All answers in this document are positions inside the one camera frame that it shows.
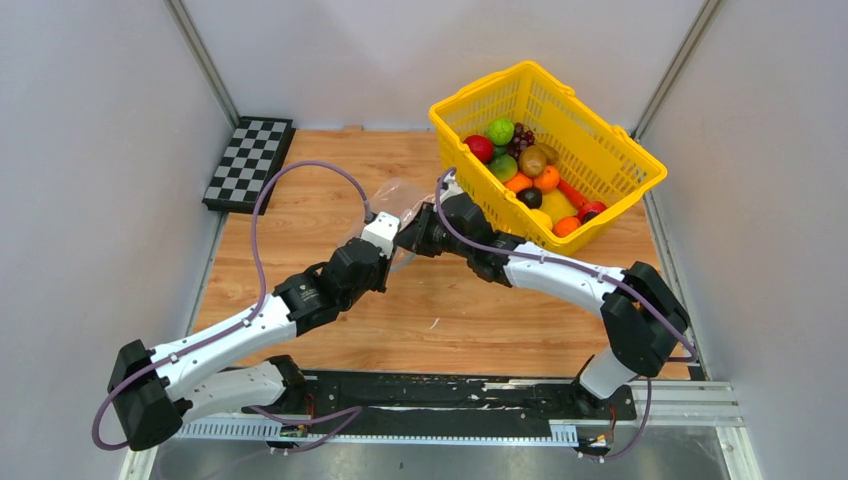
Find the clear plastic bag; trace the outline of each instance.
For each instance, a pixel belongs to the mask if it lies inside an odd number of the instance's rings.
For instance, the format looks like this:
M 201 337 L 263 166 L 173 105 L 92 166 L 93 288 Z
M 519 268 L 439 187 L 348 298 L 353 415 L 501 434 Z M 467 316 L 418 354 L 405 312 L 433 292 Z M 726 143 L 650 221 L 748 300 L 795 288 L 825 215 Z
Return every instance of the clear plastic bag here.
M 401 178 L 392 178 L 374 192 L 368 201 L 371 203 L 371 210 L 376 214 L 386 212 L 400 219 L 400 228 L 404 229 L 418 214 L 421 204 L 424 202 L 433 202 L 435 199 L 433 192 L 427 192 L 418 185 L 412 184 Z M 361 221 L 354 222 L 353 227 L 339 240 L 339 246 L 347 243 L 348 240 L 362 233 L 364 225 Z M 407 263 L 409 263 L 415 254 L 406 250 L 398 249 L 392 259 L 392 271 L 397 271 Z

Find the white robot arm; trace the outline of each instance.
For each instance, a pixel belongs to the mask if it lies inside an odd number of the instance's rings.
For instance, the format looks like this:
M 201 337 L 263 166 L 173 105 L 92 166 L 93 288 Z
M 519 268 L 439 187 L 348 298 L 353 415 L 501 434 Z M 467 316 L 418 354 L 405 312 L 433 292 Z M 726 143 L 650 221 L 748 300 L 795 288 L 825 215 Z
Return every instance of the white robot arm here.
M 459 242 L 443 228 L 432 204 L 425 203 L 403 230 L 396 217 L 380 213 L 359 238 L 336 249 L 328 262 L 292 275 L 278 285 L 265 297 L 260 313 L 252 321 L 247 317 L 255 305 L 174 342 L 146 349 L 136 340 L 123 347 L 115 363 L 110 391 L 146 365 L 171 360 L 133 382 L 113 402 L 130 448 L 144 450 L 158 445 L 183 423 L 210 414 L 300 401 L 305 380 L 288 356 L 275 357 L 252 368 L 222 370 L 257 350 L 334 321 L 369 290 L 384 292 L 397 247 L 430 257 L 444 252 L 463 256 L 486 281 L 545 292 L 603 319 L 610 347 L 593 356 L 575 379 L 580 394 L 574 400 L 586 410 L 598 408 L 638 375 L 656 376 L 677 343 L 609 279 L 640 289 L 678 331 L 688 327 L 685 310 L 652 267 L 637 263 L 624 270 L 571 259 L 569 262 L 583 268 L 558 264 L 553 259 L 566 257 L 520 237 L 494 231 L 482 210 L 455 183 L 447 185 L 440 200 L 446 218 L 463 236 L 495 246 L 499 252 L 512 253 L 481 251 Z M 541 256 L 545 261 L 528 259 L 528 255 Z M 239 324 L 243 328 L 212 344 L 181 357 L 175 354 Z

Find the red apple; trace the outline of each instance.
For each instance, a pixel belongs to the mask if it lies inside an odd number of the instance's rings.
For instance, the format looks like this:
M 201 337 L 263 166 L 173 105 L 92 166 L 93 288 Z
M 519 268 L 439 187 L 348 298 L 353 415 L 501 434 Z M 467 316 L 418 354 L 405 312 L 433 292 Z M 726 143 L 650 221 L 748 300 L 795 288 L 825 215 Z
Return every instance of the red apple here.
M 495 145 L 482 135 L 471 135 L 465 139 L 465 144 L 471 149 L 471 153 L 483 163 L 489 163 L 492 155 L 495 154 Z
M 580 207 L 580 210 L 577 211 L 577 219 L 580 220 L 581 223 L 589 222 L 606 209 L 607 206 L 601 202 L 589 202 Z

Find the plastic fruit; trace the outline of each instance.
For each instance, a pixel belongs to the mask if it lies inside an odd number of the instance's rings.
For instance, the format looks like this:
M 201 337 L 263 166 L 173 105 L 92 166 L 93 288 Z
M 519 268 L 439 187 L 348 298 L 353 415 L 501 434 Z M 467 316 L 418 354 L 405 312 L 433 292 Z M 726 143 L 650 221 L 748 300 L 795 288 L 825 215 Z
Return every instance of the plastic fruit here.
M 545 157 L 545 154 L 535 145 L 527 147 L 527 149 L 521 153 L 521 156 L 518 157 L 518 168 L 521 169 L 521 172 L 524 173 L 524 175 L 527 175 L 530 178 L 536 178 L 541 175 L 542 170 L 545 169 L 545 165 L 547 164 L 548 160 Z
M 518 192 L 515 198 L 524 205 L 527 205 L 527 208 L 539 208 L 542 206 L 542 191 L 536 187 L 525 188 Z
M 583 205 L 580 210 L 577 211 L 577 218 L 582 222 L 590 222 L 593 218 L 597 217 L 604 210 L 607 209 L 607 206 L 601 202 L 589 202 L 586 205 Z
M 512 139 L 509 141 L 509 153 L 512 158 L 518 160 L 521 153 L 536 143 L 536 136 L 529 127 L 523 123 L 516 123 L 515 129 L 512 132 Z
M 512 132 L 515 127 L 506 117 L 501 117 L 486 127 L 486 138 L 495 145 L 506 145 L 512 140 Z
M 506 183 L 518 173 L 518 163 L 509 155 L 501 155 L 500 157 L 489 162 L 489 171 L 501 183 Z
M 548 214 L 554 224 L 562 220 L 564 217 L 577 215 L 577 209 L 565 198 L 559 190 L 551 190 L 542 195 L 542 206 L 539 210 Z
M 577 217 L 565 217 L 554 225 L 553 231 L 557 237 L 565 238 L 578 228 L 580 228 L 580 220 Z
M 489 163 L 495 153 L 495 145 L 482 135 L 471 135 L 465 139 L 465 144 L 468 145 L 477 160 L 483 163 Z
M 498 158 L 501 155 L 506 155 L 506 145 L 495 145 L 495 154 L 492 158 Z
M 564 193 L 568 201 L 578 210 L 583 208 L 583 205 L 589 203 L 589 200 L 582 193 L 578 192 L 576 188 L 569 185 L 565 180 L 560 179 L 559 183 L 557 183 L 557 189 Z
M 551 221 L 551 217 L 541 210 L 536 210 L 535 208 L 530 210 L 530 216 L 548 230 L 552 229 L 554 226 L 554 222 Z
M 537 143 L 536 146 L 542 149 L 542 152 L 545 154 L 545 158 L 548 160 L 548 165 L 553 165 L 559 160 L 559 153 L 554 150 L 554 147 L 547 143 Z
M 531 188 L 533 186 L 533 179 L 518 172 L 514 177 L 504 182 L 504 186 L 517 194 L 525 188 Z
M 533 186 L 541 190 L 542 193 L 555 190 L 558 184 L 559 171 L 551 165 L 546 165 L 542 174 L 533 179 Z

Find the wooden table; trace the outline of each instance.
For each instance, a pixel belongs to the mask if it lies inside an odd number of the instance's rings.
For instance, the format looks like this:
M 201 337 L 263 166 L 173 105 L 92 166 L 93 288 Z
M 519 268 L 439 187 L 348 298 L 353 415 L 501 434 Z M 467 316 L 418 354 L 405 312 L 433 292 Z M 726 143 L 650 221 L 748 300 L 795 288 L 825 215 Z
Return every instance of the wooden table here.
M 429 191 L 442 171 L 433 132 L 299 131 L 286 162 L 307 159 L 339 165 L 369 195 L 392 177 Z M 342 177 L 320 168 L 285 175 L 259 222 L 268 288 L 326 261 L 361 216 L 359 196 Z M 249 216 L 229 216 L 195 330 L 256 302 L 249 230 Z M 576 258 L 609 266 L 627 267 L 635 260 L 658 265 L 642 204 Z M 541 293 L 486 283 L 464 260 L 443 255 L 416 258 L 389 277 L 385 294 L 368 293 L 336 322 L 257 352 L 243 364 L 290 354 L 301 368 L 574 376 L 606 344 L 597 317 Z M 688 373 L 685 365 L 668 364 L 661 376 L 688 378 Z

